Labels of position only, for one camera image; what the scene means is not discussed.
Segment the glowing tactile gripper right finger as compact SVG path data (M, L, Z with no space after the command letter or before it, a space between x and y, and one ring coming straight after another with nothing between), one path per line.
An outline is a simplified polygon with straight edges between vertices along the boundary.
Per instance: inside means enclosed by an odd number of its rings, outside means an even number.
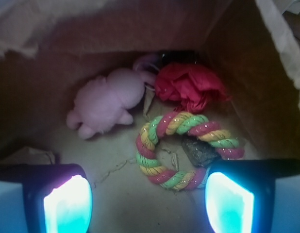
M205 204L216 233L300 233L300 160L217 161Z

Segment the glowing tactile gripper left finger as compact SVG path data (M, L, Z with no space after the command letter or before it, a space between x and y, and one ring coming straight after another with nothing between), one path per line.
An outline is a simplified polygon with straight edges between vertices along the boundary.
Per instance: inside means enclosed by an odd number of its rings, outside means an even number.
M86 233L92 205L80 165L0 165L0 233Z

